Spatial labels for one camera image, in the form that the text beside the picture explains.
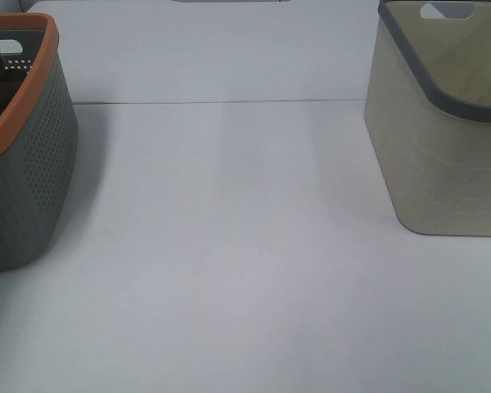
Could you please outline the grey perforated basket orange rim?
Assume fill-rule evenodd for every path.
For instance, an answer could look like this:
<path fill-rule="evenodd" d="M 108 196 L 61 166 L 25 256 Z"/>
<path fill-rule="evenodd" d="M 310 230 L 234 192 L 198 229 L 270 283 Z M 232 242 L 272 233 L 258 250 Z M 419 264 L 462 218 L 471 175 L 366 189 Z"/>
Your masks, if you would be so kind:
<path fill-rule="evenodd" d="M 70 187 L 79 125 L 58 45 L 48 14 L 0 14 L 5 70 L 26 73 L 0 115 L 0 273 L 48 248 Z"/>

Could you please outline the beige basket grey rim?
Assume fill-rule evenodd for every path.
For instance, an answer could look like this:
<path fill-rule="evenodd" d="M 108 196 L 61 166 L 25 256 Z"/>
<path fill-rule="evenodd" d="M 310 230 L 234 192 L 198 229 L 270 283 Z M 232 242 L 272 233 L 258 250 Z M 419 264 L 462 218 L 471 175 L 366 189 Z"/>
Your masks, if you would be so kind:
<path fill-rule="evenodd" d="M 382 1 L 364 119 L 395 214 L 491 237 L 491 1 Z"/>

